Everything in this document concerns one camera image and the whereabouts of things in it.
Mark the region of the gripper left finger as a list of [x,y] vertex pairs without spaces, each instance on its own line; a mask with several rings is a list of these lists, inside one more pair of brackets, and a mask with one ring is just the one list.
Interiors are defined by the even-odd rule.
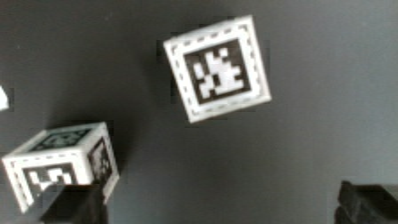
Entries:
[[41,221],[45,224],[109,224],[102,186],[64,185]]

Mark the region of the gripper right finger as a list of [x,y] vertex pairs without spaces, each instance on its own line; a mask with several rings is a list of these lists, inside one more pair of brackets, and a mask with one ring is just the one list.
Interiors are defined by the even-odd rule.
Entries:
[[379,184],[341,182],[334,224],[398,224],[398,199]]

